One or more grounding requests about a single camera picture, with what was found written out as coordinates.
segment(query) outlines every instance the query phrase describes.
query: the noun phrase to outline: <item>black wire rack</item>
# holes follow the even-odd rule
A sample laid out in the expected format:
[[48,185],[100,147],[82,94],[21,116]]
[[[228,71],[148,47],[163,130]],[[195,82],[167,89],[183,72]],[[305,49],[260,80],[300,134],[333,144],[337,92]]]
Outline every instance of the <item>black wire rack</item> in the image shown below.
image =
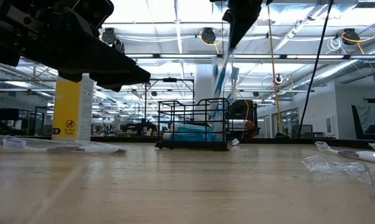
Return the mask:
[[[229,102],[226,98],[202,99],[197,104],[182,104],[177,100],[160,101],[158,110],[158,141],[155,145],[162,148],[211,149],[227,151],[231,143],[227,141],[226,130],[228,122]],[[186,131],[178,128],[177,124],[201,126],[197,131]],[[168,131],[161,127],[167,125]],[[221,131],[213,131],[217,126]]]

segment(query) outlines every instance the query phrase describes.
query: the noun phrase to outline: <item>black robotic arm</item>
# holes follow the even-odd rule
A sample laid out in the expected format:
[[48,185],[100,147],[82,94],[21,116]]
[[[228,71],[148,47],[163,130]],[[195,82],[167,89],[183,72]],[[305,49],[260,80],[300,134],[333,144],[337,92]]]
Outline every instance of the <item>black robotic arm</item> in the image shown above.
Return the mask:
[[229,0],[229,9],[223,15],[223,20],[230,23],[229,46],[236,48],[245,33],[257,21],[264,0]]
[[0,0],[0,63],[17,66],[25,57],[73,82],[89,73],[114,91],[148,82],[149,72],[98,38],[113,10],[109,0]]

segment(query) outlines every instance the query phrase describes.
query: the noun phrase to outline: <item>wall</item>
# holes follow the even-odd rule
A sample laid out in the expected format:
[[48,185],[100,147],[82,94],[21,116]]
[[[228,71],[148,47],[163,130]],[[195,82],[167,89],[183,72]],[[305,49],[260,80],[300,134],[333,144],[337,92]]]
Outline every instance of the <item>wall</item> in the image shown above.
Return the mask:
[[375,98],[375,85],[336,85],[335,90],[340,139],[356,139],[351,105],[365,105],[365,98]]
[[[312,124],[313,132],[323,132],[326,133],[326,119],[329,116],[333,116],[334,124],[334,135],[333,137],[338,138],[338,122],[336,113],[336,98],[335,98],[335,83],[334,81],[329,82],[324,87],[316,87],[313,93],[310,94],[305,119],[303,124]],[[303,108],[305,106],[306,93],[297,93],[293,96],[292,101],[281,101],[280,111],[291,110],[298,108],[299,119],[302,117]],[[270,115],[277,113],[276,106],[266,106],[264,108],[259,108],[258,117]],[[274,125],[276,121],[271,119],[271,126]]]

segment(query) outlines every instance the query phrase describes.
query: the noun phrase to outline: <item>ceiling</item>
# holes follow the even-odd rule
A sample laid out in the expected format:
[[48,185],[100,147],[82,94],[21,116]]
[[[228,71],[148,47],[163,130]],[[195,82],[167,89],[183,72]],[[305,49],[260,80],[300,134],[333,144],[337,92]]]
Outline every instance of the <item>ceiling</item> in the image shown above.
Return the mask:
[[[209,0],[112,0],[115,6],[113,14],[103,24],[103,28],[115,28],[115,33],[124,42],[126,54],[222,54],[227,48],[229,25],[221,20],[225,5],[212,4]],[[279,49],[275,54],[287,55],[316,55],[320,36],[325,21],[324,14],[307,20],[307,16],[319,9],[316,0],[275,0],[271,4],[270,18],[272,19],[272,35],[274,46]],[[357,45],[342,45],[338,50],[332,50],[331,41],[337,33],[344,28],[355,28],[361,39],[369,39],[375,33],[375,7],[368,7],[365,1],[336,1],[331,12],[331,19],[325,33],[322,54],[361,54]],[[263,8],[259,20],[250,28],[248,33],[238,44],[236,54],[270,54],[270,41],[267,9]],[[217,49],[214,45],[206,45],[200,39],[200,32],[204,27],[211,27],[216,35]],[[289,32],[295,32],[282,43],[282,39]],[[375,43],[375,36],[363,42],[366,47]],[[310,60],[276,60],[275,72],[284,77],[285,86],[293,86],[294,83],[311,75],[314,59]],[[184,78],[194,79],[196,67],[199,63],[211,63],[211,60],[199,58],[183,59],[177,56],[172,59],[140,58],[136,59],[138,65],[151,72],[152,78]],[[340,61],[322,60],[319,68]],[[233,66],[240,69],[241,83],[239,89],[271,90],[272,64],[267,60],[236,60]],[[7,73],[8,78],[14,77],[19,72],[18,78],[31,79],[35,67],[35,76],[48,82],[31,83],[37,88],[53,89],[57,71],[43,65],[36,65],[28,60],[22,60],[13,73]],[[1,83],[0,88],[19,88],[21,86]],[[157,96],[153,99],[192,99],[192,86],[186,83],[157,82],[154,90]],[[132,89],[143,90],[143,85],[124,86],[119,93],[106,91],[108,98],[124,103],[143,102],[144,92],[132,92]],[[259,99],[266,99],[270,93],[262,93]],[[252,91],[242,92],[245,98],[254,98]]]

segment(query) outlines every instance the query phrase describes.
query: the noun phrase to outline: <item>wooden table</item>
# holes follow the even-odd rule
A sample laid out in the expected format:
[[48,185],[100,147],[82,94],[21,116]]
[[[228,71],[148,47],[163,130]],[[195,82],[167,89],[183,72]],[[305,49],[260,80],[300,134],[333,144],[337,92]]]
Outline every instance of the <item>wooden table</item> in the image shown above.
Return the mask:
[[315,146],[123,145],[126,156],[0,154],[0,223],[375,223],[367,185],[308,183]]

